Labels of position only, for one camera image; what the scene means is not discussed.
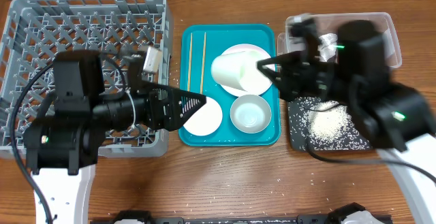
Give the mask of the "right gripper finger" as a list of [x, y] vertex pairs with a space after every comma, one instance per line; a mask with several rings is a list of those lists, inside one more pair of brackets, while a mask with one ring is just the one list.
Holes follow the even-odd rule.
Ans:
[[312, 15], [301, 14], [294, 16], [290, 21], [290, 33], [293, 37], [302, 38], [305, 50], [301, 54], [303, 61], [314, 61], [320, 55], [318, 47], [321, 40], [317, 34], [317, 25]]
[[263, 59], [256, 63], [258, 71], [268, 78], [272, 84], [277, 88], [284, 88], [285, 81], [283, 81], [283, 74], [280, 71], [276, 71], [277, 65], [286, 64], [289, 61], [288, 55], [279, 55], [269, 59]]

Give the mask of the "white tissue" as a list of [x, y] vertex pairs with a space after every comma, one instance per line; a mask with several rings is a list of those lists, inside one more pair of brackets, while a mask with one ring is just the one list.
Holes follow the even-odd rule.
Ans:
[[327, 33], [319, 36], [321, 45], [318, 47], [320, 52], [320, 61], [328, 63], [337, 62], [337, 35]]

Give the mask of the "white cup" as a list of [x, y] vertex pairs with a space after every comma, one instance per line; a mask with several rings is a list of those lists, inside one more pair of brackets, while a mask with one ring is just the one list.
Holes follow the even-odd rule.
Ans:
[[220, 85], [259, 95], [271, 85], [256, 67], [262, 57], [254, 50], [222, 54], [211, 64], [213, 80]]

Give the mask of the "grey bowl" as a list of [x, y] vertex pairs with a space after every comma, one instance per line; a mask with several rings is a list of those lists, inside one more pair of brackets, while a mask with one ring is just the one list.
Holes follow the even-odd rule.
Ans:
[[230, 120], [243, 133], [259, 133], [271, 122], [272, 110], [268, 102], [258, 95], [243, 95], [230, 108]]

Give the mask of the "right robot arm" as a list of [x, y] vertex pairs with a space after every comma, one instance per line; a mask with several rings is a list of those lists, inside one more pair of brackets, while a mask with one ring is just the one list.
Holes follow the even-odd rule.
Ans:
[[345, 106], [356, 129], [397, 181], [417, 223], [435, 222], [435, 116], [416, 89], [395, 82], [384, 38], [370, 20], [337, 29], [334, 61], [322, 61], [322, 41], [310, 14], [293, 17], [290, 32], [302, 50], [258, 62], [284, 101], [318, 97]]

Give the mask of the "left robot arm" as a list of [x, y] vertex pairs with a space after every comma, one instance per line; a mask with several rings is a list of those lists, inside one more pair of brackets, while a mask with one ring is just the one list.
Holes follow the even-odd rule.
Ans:
[[206, 97], [144, 79], [159, 69], [161, 51], [58, 53], [48, 66], [54, 91], [25, 130], [25, 174], [38, 223], [86, 223], [99, 147], [110, 130], [143, 125], [180, 129]]

